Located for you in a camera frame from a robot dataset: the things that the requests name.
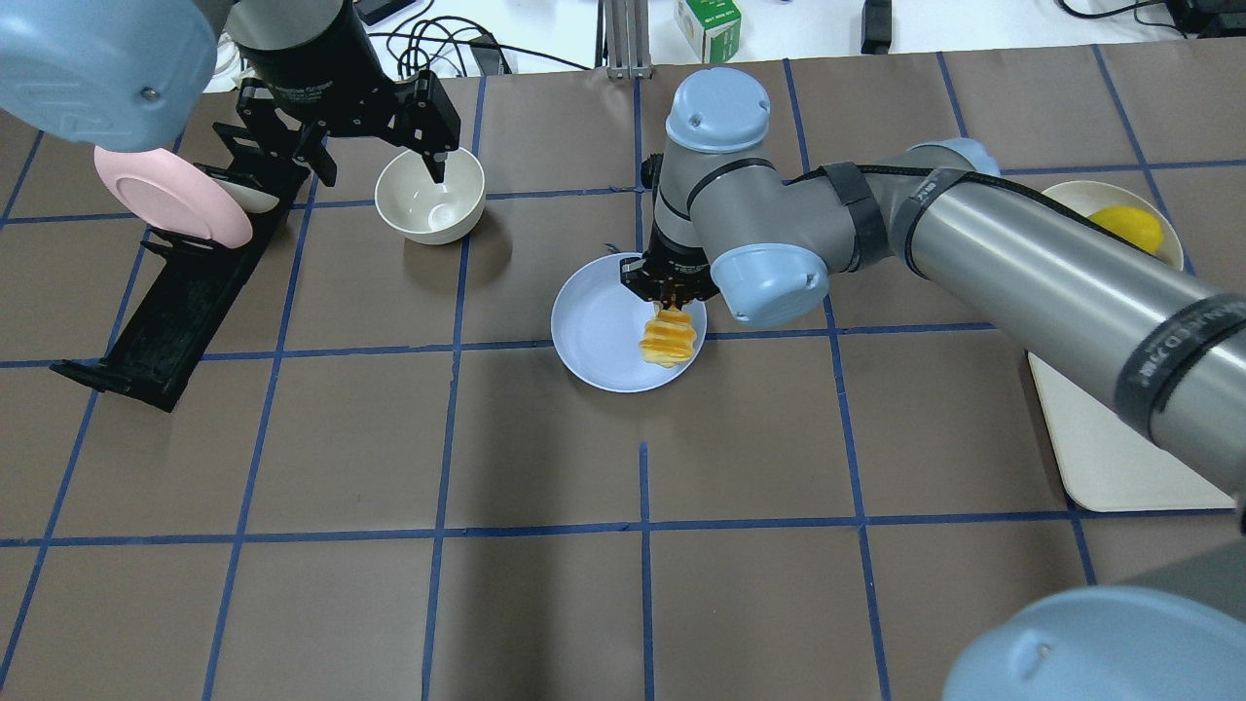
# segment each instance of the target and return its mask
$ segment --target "bowl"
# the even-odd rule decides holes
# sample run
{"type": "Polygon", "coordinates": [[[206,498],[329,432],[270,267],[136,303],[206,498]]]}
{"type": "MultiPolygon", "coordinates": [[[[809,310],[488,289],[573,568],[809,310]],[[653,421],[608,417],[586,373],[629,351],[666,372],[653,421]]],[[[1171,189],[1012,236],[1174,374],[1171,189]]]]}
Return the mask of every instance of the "bowl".
{"type": "Polygon", "coordinates": [[[579,268],[562,285],[549,314],[558,359],[576,377],[607,392],[645,392],[667,385],[693,365],[705,341],[705,303],[685,304],[697,330],[692,360],[673,369],[644,362],[639,344],[645,321],[653,318],[653,301],[619,281],[619,260],[637,255],[616,253],[579,268]]]}
{"type": "Polygon", "coordinates": [[[1160,228],[1164,230],[1164,243],[1155,252],[1155,256],[1179,270],[1185,269],[1185,252],[1181,249],[1181,239],[1177,238],[1172,223],[1150,202],[1124,187],[1090,179],[1074,179],[1048,187],[1043,191],[1043,194],[1047,194],[1083,217],[1089,217],[1108,207],[1120,205],[1136,207],[1144,212],[1150,212],[1159,219],[1160,228]]]}
{"type": "Polygon", "coordinates": [[[446,178],[432,182],[424,158],[404,151],[376,178],[376,212],[385,223],[416,243],[459,240],[485,212],[485,168],[470,151],[446,157],[446,178]]]}

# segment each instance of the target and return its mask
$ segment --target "black rack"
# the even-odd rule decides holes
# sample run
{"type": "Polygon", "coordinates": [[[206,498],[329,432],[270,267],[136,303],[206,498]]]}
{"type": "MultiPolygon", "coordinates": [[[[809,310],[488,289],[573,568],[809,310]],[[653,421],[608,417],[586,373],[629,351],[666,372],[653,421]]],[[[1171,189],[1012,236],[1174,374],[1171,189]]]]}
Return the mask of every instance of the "black rack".
{"type": "Polygon", "coordinates": [[[272,209],[248,214],[252,239],[226,248],[201,238],[152,228],[167,243],[143,240],[164,266],[143,296],[130,322],[96,364],[60,361],[51,370],[98,392],[115,392],[172,412],[191,374],[221,326],[238,291],[250,279],[277,228],[289,213],[308,168],[288,158],[240,143],[253,143],[245,128],[216,123],[229,148],[228,168],[208,168],[216,177],[247,183],[278,199],[272,209]]]}

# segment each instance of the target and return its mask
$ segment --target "yellow food item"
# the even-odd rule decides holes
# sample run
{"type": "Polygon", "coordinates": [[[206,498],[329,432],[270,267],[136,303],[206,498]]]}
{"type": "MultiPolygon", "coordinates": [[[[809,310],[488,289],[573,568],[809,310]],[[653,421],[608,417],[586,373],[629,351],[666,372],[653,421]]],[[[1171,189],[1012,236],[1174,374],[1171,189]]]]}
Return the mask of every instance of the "yellow food item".
{"type": "Polygon", "coordinates": [[[1108,207],[1087,218],[1153,255],[1164,243],[1164,228],[1160,220],[1155,214],[1138,207],[1108,207]]]}
{"type": "Polygon", "coordinates": [[[644,324],[644,337],[640,339],[640,356],[645,364],[655,364],[673,369],[693,360],[693,341],[697,329],[693,327],[693,315],[680,309],[658,309],[644,324]]]}

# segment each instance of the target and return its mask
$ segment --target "small white cup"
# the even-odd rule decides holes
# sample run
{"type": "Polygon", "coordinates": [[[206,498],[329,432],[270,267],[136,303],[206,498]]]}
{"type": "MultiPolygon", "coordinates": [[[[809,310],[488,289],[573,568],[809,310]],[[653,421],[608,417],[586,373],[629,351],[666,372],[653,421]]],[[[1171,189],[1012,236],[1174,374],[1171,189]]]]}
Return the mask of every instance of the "small white cup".
{"type": "Polygon", "coordinates": [[[376,212],[385,223],[416,243],[459,240],[485,212],[485,168],[470,151],[446,157],[446,178],[432,182],[424,158],[404,151],[376,178],[376,212]]]}
{"type": "Polygon", "coordinates": [[[1083,217],[1106,209],[1108,207],[1135,207],[1144,212],[1150,212],[1160,222],[1164,230],[1164,243],[1155,252],[1155,256],[1179,270],[1185,269],[1185,250],[1181,248],[1181,239],[1176,235],[1172,223],[1160,213],[1150,202],[1134,194],[1133,192],[1093,179],[1074,179],[1053,184],[1043,191],[1052,199],[1073,209],[1083,217]]]}

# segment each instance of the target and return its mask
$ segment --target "green box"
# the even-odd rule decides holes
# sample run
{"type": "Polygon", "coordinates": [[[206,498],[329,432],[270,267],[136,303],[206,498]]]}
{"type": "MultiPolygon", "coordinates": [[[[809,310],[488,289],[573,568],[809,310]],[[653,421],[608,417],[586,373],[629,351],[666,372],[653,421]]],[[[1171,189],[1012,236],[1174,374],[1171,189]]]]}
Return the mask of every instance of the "green box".
{"type": "Polygon", "coordinates": [[[744,16],[731,0],[675,0],[675,24],[703,64],[725,64],[740,49],[744,16]]]}

